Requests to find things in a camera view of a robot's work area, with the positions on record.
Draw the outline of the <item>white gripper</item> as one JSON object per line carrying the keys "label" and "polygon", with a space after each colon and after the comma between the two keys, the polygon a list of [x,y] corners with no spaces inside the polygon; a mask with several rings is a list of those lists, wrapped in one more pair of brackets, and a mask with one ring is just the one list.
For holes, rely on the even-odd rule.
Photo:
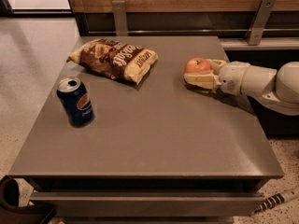
{"label": "white gripper", "polygon": [[249,63],[227,63],[225,60],[215,59],[208,59],[207,62],[210,65],[209,74],[185,73],[184,80],[203,89],[215,90],[221,87],[223,92],[231,95],[241,93],[242,80],[250,67]]}

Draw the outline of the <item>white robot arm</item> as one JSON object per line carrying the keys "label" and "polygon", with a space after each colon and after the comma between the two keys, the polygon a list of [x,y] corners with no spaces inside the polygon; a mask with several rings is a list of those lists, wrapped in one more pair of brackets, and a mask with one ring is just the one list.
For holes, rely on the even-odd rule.
{"label": "white robot arm", "polygon": [[299,62],[279,70],[244,62],[192,58],[184,67],[184,80],[206,89],[220,89],[233,96],[248,96],[283,115],[299,115]]}

